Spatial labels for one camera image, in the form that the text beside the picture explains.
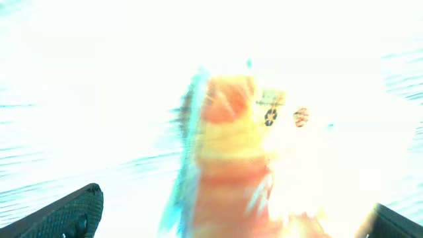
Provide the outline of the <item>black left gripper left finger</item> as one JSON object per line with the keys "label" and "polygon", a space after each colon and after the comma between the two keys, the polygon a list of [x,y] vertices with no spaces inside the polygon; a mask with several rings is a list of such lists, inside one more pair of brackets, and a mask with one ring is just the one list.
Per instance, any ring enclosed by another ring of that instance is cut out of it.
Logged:
{"label": "black left gripper left finger", "polygon": [[90,183],[1,228],[1,238],[93,238],[102,218],[104,195]]}

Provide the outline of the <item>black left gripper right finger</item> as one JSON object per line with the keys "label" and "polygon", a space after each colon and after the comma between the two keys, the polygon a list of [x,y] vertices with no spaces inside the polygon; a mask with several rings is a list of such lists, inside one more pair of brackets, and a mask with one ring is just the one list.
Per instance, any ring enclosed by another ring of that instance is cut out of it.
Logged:
{"label": "black left gripper right finger", "polygon": [[422,238],[422,226],[377,203],[355,238]]}

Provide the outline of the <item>teal wet wipes pack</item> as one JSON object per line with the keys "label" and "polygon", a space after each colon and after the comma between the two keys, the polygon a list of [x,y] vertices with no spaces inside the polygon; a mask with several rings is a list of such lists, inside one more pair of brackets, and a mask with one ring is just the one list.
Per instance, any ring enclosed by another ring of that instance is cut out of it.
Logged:
{"label": "teal wet wipes pack", "polygon": [[334,237],[307,95],[250,73],[192,78],[158,237]]}

